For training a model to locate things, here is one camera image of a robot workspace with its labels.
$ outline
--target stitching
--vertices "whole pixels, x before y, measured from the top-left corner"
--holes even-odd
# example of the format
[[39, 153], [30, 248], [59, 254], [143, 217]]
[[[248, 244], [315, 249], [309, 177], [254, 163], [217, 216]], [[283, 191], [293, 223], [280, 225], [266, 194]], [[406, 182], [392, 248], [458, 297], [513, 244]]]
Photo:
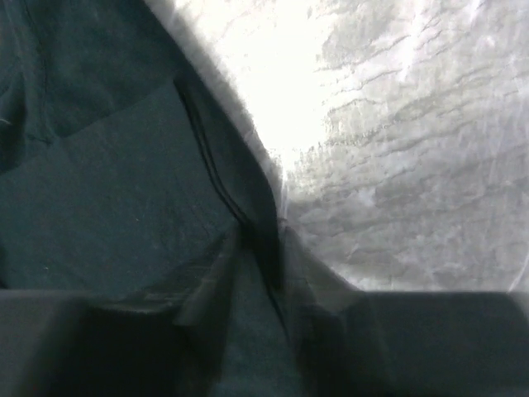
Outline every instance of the stitching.
[[44, 131], [48, 132], [48, 134], [45, 133], [45, 136], [43, 136], [43, 139], [42, 141], [46, 142], [47, 144], [50, 144], [51, 143], [51, 137], [50, 137], [50, 128], [48, 126], [48, 124], [45, 122], [44, 120], [44, 117], [45, 117], [45, 97], [46, 97], [46, 93], [47, 93], [47, 86], [48, 86], [48, 79], [47, 79], [47, 67], [46, 67], [46, 63], [45, 63], [45, 58], [44, 58], [44, 53], [42, 51], [42, 48], [43, 48], [43, 45], [42, 45], [42, 41], [39, 37], [39, 32], [37, 30], [37, 26], [35, 24], [35, 21], [33, 20], [33, 18], [31, 17], [31, 13], [30, 13], [30, 10], [29, 10], [29, 7], [27, 6], [27, 2], [26, 0], [22, 0], [22, 6], [23, 6], [23, 11], [24, 13], [26, 14], [26, 19], [28, 21], [28, 25], [31, 29], [31, 32], [33, 33], [33, 36], [35, 37], [35, 40], [36, 40], [36, 44], [37, 44], [37, 48], [36, 48], [36, 51], [37, 51], [37, 54], [38, 54], [38, 58], [39, 58], [39, 63], [41, 64], [41, 73], [42, 73], [42, 77], [41, 77], [41, 82], [42, 82], [42, 93], [38, 93], [37, 91], [37, 95], [39, 97], [38, 99], [38, 108], [39, 108], [39, 123], [41, 125], [41, 127], [43, 128]]

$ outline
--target dark fabric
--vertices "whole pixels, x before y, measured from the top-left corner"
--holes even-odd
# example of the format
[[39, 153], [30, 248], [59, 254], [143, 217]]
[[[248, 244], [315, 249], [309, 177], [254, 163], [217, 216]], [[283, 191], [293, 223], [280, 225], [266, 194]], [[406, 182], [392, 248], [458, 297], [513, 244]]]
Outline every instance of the dark fabric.
[[122, 297], [234, 224], [248, 229], [262, 266], [279, 265], [263, 173], [143, 2], [3, 6], [7, 287]]
[[[270, 299], [282, 278], [271, 189], [180, 49], [141, 0], [0, 4], [0, 280], [89, 291], [114, 310], [85, 324], [53, 393], [118, 392], [143, 369], [161, 395], [295, 395]], [[254, 267], [234, 292], [219, 375], [231, 291], [203, 291], [218, 282], [212, 247], [236, 229], [247, 254], [231, 261]], [[124, 320], [145, 310], [128, 299], [153, 296], [161, 309], [184, 302], [176, 323]], [[112, 371], [115, 388], [98, 389]], [[135, 376], [119, 393], [151, 395]]]

